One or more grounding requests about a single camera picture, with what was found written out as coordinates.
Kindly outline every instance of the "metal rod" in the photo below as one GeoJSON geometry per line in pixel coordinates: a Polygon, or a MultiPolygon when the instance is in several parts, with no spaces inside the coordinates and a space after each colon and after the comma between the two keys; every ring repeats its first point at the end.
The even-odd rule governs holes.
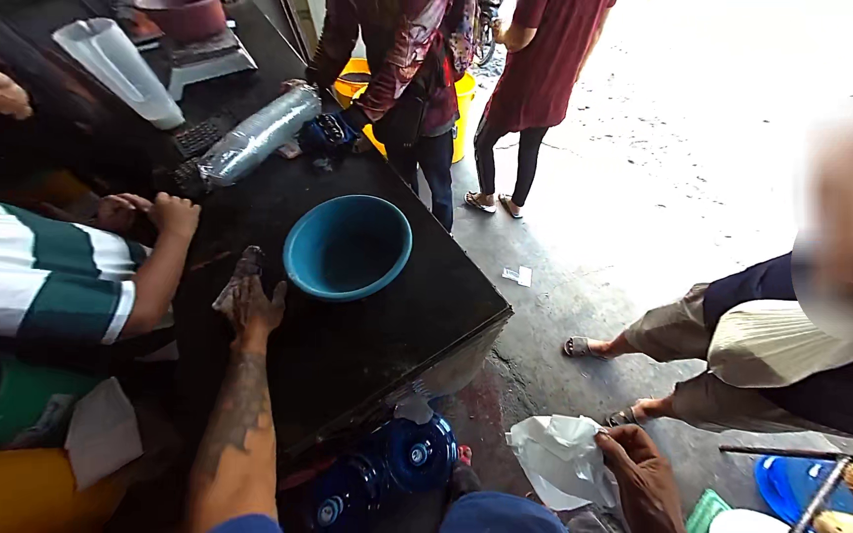
{"type": "Polygon", "coordinates": [[[821,507],[825,500],[828,499],[831,491],[835,490],[838,481],[841,480],[842,473],[845,471],[845,467],[850,462],[851,458],[847,455],[839,456],[838,462],[835,464],[835,468],[833,468],[828,477],[824,479],[822,486],[818,488],[818,492],[815,492],[815,495],[812,497],[812,502],[805,508],[805,512],[803,512],[802,516],[798,519],[798,523],[791,527],[791,529],[788,530],[788,533],[805,533],[805,530],[809,528],[809,523],[812,521],[812,518],[814,518],[815,513],[818,512],[818,508],[821,507]]]}
{"type": "Polygon", "coordinates": [[[730,446],[719,445],[720,452],[729,454],[751,454],[751,455],[781,455],[783,457],[806,457],[809,459],[826,459],[829,461],[837,461],[845,456],[840,452],[818,452],[815,450],[786,450],[781,448],[764,448],[759,446],[730,446]]]}

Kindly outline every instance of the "blue glove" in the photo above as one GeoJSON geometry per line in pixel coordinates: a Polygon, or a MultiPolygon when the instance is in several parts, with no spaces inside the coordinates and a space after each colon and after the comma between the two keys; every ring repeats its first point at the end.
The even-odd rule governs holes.
{"type": "Polygon", "coordinates": [[[299,145],[305,152],[346,152],[360,137],[360,130],[347,110],[325,113],[305,122],[299,132],[299,145]]]}

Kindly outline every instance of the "green and white striped shirt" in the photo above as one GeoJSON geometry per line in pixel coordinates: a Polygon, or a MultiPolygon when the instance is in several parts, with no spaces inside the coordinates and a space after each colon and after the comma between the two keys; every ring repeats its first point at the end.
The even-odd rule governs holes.
{"type": "Polygon", "coordinates": [[[0,336],[113,343],[147,253],[113,233],[0,204],[0,336]]]}

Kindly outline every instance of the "tattoo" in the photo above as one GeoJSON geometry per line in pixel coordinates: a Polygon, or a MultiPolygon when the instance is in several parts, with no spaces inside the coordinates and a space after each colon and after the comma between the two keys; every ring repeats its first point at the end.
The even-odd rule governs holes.
{"type": "MultiPolygon", "coordinates": [[[[250,430],[260,428],[260,415],[272,412],[266,380],[266,356],[238,353],[231,357],[233,360],[226,370],[223,389],[196,454],[199,473],[211,480],[216,476],[223,451],[232,446],[248,454],[250,450],[245,447],[245,436],[250,430]]],[[[261,418],[263,426],[271,424],[271,417],[261,418]]]]}

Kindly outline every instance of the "blue water bottle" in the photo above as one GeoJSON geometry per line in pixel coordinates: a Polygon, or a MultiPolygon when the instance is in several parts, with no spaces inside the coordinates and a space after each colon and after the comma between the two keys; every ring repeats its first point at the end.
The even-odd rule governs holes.
{"type": "Polygon", "coordinates": [[[387,466],[397,488],[408,492],[440,489],[459,459],[456,437],[439,415],[418,425],[397,418],[383,427],[387,439],[387,466]]]}
{"type": "Polygon", "coordinates": [[[384,460],[376,455],[339,458],[314,485],[313,529],[367,531],[387,490],[387,480],[384,460]]]}

